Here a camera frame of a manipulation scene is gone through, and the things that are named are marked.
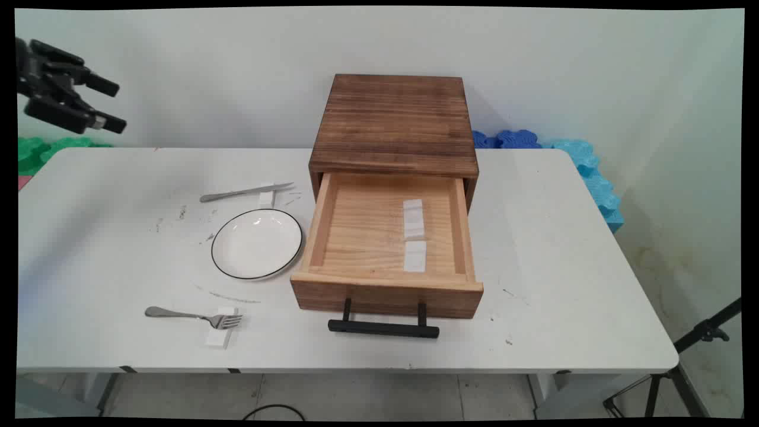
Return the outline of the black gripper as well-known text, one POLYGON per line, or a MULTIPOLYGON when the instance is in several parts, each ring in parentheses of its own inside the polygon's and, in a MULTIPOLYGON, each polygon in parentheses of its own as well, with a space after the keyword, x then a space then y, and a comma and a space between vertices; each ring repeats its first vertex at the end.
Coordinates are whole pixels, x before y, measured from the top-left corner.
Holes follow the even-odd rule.
POLYGON ((33 97, 43 92, 44 77, 65 77, 72 85, 84 85, 100 94, 115 97, 119 84, 90 70, 76 54, 41 42, 17 39, 17 94, 32 97, 24 108, 27 116, 68 132, 85 133, 88 129, 122 133, 125 119, 87 106, 68 105, 51 97, 33 97))

